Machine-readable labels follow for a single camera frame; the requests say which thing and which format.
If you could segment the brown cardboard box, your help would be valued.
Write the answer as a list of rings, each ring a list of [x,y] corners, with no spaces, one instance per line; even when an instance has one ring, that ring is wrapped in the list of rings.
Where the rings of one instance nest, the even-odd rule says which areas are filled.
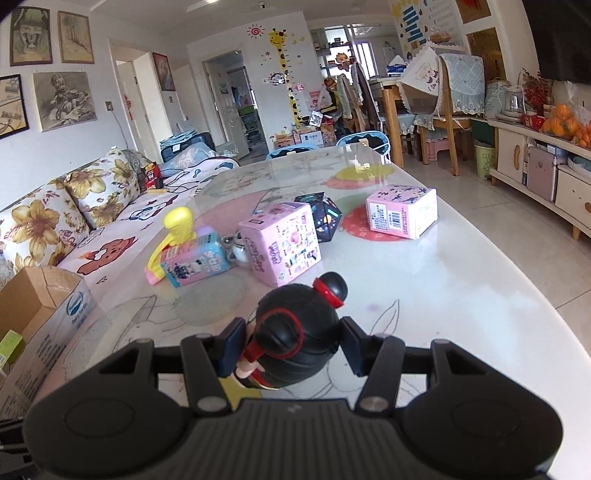
[[[1,290],[1,340],[19,333],[26,348],[1,370],[1,418],[22,417],[58,358],[95,308],[84,279],[58,267],[26,267]]]

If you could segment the red black doll figurine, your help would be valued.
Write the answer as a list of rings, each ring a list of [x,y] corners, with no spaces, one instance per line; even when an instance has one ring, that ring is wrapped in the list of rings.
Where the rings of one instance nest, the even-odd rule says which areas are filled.
[[[339,349],[341,319],[349,289],[335,272],[311,286],[293,283],[266,294],[235,368],[246,388],[276,390],[315,376]]]

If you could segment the red snack packet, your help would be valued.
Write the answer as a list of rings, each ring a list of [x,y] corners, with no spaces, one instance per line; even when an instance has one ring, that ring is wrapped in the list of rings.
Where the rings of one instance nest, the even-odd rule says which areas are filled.
[[[150,162],[143,168],[144,184],[147,190],[157,190],[163,188],[160,169],[157,163]]]

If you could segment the pink blue milk carton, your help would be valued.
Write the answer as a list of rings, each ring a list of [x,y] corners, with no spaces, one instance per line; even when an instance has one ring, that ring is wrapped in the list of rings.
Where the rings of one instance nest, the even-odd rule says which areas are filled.
[[[175,288],[224,273],[230,268],[221,238],[215,231],[164,250],[160,255],[160,266]]]

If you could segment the yellow pink clip toy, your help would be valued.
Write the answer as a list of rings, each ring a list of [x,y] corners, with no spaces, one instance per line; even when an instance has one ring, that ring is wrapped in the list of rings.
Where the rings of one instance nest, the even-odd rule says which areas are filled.
[[[164,250],[197,239],[193,214],[187,207],[177,207],[169,211],[164,216],[163,226],[167,233],[153,250],[144,270],[146,280],[150,285],[156,285],[166,276],[160,265],[160,256]]]

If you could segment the floral cushion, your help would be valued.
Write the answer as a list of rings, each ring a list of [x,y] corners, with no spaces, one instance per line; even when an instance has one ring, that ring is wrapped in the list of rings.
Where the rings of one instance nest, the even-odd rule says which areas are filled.
[[[59,180],[1,211],[1,250],[14,272],[58,265],[89,234],[87,221]]]
[[[137,175],[119,149],[69,172],[63,184],[92,229],[114,222],[140,194]]]

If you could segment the pink tall toy box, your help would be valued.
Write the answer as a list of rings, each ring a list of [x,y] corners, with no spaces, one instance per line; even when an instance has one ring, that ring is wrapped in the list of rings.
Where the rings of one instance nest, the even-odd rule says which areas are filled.
[[[322,260],[311,205],[283,202],[239,223],[253,275],[270,287],[294,281]]]

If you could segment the floral cushion far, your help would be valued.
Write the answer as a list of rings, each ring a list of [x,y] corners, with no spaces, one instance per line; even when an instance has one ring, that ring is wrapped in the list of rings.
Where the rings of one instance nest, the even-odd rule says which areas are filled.
[[[140,194],[137,175],[119,149],[69,172],[63,184],[92,229],[114,222]]]

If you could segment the white low cabinet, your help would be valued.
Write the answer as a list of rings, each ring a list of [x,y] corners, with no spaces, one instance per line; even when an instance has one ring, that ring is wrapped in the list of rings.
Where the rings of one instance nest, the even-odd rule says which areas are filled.
[[[517,123],[490,120],[496,166],[491,183],[503,183],[590,235],[590,150]]]

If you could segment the grey portrait picture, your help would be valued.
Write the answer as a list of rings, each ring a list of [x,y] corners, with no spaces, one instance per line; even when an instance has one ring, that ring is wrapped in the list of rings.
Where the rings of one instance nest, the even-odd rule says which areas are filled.
[[[34,72],[32,79],[42,132],[97,119],[86,72]]]

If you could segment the dark polyhedron puzzle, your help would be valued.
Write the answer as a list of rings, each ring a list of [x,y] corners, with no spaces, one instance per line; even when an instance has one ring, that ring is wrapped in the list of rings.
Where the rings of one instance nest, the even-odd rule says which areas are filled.
[[[297,196],[294,201],[308,203],[311,206],[312,218],[315,222],[318,242],[332,241],[335,231],[342,220],[342,211],[325,192],[310,193]]]

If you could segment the blue plastic stool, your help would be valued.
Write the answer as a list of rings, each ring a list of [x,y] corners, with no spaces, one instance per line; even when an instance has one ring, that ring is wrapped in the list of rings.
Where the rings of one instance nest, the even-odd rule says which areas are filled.
[[[338,140],[337,146],[361,143],[380,154],[387,162],[391,161],[391,143],[386,134],[369,130],[346,135]]]

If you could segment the silver panda figurine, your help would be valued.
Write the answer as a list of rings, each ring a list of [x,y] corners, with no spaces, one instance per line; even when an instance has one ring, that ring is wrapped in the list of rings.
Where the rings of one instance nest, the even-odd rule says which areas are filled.
[[[245,269],[250,268],[249,253],[245,247],[245,239],[243,239],[242,233],[239,230],[233,235],[224,236],[222,238],[222,245],[226,258],[232,266]]]

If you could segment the wooden chair with cover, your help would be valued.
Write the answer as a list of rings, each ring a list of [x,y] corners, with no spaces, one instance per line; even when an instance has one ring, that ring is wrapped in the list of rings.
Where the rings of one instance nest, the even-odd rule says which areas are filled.
[[[398,80],[405,108],[421,131],[446,131],[452,174],[460,174],[455,132],[485,112],[485,67],[481,57],[459,46],[426,43]]]

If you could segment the green medicine box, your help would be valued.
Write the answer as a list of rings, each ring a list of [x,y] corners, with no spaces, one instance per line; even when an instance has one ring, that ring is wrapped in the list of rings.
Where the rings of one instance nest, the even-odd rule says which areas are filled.
[[[0,368],[9,372],[26,348],[24,338],[14,330],[9,330],[0,342]]]

